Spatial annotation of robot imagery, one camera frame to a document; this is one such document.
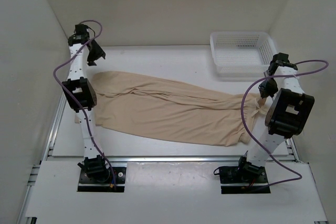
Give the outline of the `beige trousers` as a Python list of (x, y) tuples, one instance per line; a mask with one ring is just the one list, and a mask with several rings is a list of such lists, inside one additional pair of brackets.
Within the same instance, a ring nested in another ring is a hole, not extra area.
[(163, 141), (248, 143), (248, 130), (268, 110), (257, 93), (228, 94), (136, 73), (100, 72), (91, 84), (97, 126)]

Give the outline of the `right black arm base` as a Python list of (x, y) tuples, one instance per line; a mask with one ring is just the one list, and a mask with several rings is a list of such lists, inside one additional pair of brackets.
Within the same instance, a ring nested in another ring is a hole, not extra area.
[(254, 173), (238, 166), (220, 166), (213, 171), (213, 174), (219, 177), (223, 195), (271, 193), (264, 167)]

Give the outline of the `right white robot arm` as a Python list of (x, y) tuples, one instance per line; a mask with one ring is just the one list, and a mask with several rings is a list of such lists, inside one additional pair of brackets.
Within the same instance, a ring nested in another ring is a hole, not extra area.
[(315, 99), (302, 90), (296, 78), (297, 70), (288, 54), (280, 52), (273, 56), (267, 70), (270, 78), (258, 87), (262, 99), (273, 98), (265, 118), (266, 129), (258, 143), (239, 159), (236, 177), (240, 181), (260, 176), (269, 154), (286, 139), (302, 132)]

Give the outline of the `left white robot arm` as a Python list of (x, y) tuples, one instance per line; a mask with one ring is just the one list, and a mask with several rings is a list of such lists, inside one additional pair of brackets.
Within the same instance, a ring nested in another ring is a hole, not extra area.
[(62, 82), (69, 106), (75, 111), (80, 123), (84, 143), (84, 160), (79, 163), (81, 172), (95, 183), (105, 183), (110, 178), (110, 169), (102, 155), (95, 137), (95, 117), (93, 108), (97, 105), (96, 93), (87, 78), (86, 68), (95, 66), (96, 60), (105, 58), (106, 53), (93, 39), (90, 39), (86, 24), (77, 24), (74, 34), (68, 38), (71, 56), (69, 75)]

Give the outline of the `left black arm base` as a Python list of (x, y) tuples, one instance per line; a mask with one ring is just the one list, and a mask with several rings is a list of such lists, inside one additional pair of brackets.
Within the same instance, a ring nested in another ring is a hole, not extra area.
[(116, 179), (108, 170), (106, 175), (96, 179), (88, 175), (83, 168), (81, 168), (77, 191), (84, 193), (123, 193), (125, 189), (125, 180), (127, 175), (126, 166), (113, 167), (113, 172)]

